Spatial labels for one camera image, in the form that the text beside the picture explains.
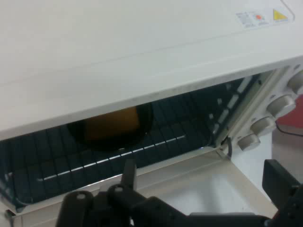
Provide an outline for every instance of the wire rack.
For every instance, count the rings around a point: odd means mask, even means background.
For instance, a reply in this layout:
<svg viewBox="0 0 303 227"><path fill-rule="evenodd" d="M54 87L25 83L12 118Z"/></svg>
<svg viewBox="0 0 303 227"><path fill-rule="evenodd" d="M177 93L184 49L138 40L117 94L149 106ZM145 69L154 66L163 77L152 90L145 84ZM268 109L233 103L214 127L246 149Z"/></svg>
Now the wire rack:
<svg viewBox="0 0 303 227"><path fill-rule="evenodd" d="M151 130L138 144L115 152L100 152L78 143L66 125L2 141L1 193L21 209L121 174L129 158L141 168L215 146L216 135L253 83L250 79L239 91L243 81L152 102Z"/></svg>

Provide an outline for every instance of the oven top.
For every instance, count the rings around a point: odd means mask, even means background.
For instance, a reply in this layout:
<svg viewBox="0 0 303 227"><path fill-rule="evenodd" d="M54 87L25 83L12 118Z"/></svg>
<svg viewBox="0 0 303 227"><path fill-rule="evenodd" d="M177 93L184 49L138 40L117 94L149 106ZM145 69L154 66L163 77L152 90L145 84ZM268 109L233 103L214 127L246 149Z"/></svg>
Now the oven top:
<svg viewBox="0 0 303 227"><path fill-rule="evenodd" d="M0 8L0 140L303 55L301 0L53 0Z"/></svg>

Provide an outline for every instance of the toaster oven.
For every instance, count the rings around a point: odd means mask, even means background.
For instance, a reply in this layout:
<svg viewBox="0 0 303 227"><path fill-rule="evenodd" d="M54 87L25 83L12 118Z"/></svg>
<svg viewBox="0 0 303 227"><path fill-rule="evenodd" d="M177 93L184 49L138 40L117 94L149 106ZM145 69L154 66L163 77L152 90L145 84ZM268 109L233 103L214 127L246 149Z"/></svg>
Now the toaster oven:
<svg viewBox="0 0 303 227"><path fill-rule="evenodd" d="M185 213L273 215L263 161L276 119L303 92L301 9L299 0L5 3L1 226L54 226L64 195L108 188L129 158L143 194ZM144 104L150 127L129 146L100 150L69 127Z"/></svg>

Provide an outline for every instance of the white surface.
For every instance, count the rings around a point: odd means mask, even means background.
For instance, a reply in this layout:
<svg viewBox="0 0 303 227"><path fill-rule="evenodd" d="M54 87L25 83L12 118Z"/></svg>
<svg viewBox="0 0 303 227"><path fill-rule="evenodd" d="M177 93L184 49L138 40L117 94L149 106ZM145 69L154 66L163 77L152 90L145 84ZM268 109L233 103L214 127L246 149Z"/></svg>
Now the white surface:
<svg viewBox="0 0 303 227"><path fill-rule="evenodd" d="M4 203L2 203L2 201L0 201L0 214L3 213L4 211L6 211L8 208L6 205L4 205Z"/></svg>
<svg viewBox="0 0 303 227"><path fill-rule="evenodd" d="M104 182L101 188L105 190L119 179ZM138 188L144 196L158 196L185 214L254 212L272 217L276 212L276 208L230 161L222 160L215 152L141 175ZM60 205L57 203L17 216L15 227L54 226Z"/></svg>
<svg viewBox="0 0 303 227"><path fill-rule="evenodd" d="M260 137L261 144L248 151L233 149L232 162L266 197L262 188L264 160L272 158L271 133Z"/></svg>
<svg viewBox="0 0 303 227"><path fill-rule="evenodd" d="M298 61L303 2L285 3L8 1L0 140ZM289 20L247 30L236 16L273 8Z"/></svg>
<svg viewBox="0 0 303 227"><path fill-rule="evenodd" d="M0 212L0 226L1 227L10 227L9 221L4 217L4 214Z"/></svg>

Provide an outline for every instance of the black device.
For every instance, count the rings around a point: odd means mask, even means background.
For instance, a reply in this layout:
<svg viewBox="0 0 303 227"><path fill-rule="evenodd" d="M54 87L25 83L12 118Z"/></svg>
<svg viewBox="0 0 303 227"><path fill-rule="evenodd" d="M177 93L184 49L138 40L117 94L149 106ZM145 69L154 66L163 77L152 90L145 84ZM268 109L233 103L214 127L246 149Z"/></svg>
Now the black device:
<svg viewBox="0 0 303 227"><path fill-rule="evenodd" d="M125 163L121 183L93 196L79 191L62 203L56 227L301 227L303 185L276 160L265 160L263 189L277 206L270 219L247 213L184 215L164 201L135 191L136 164Z"/></svg>

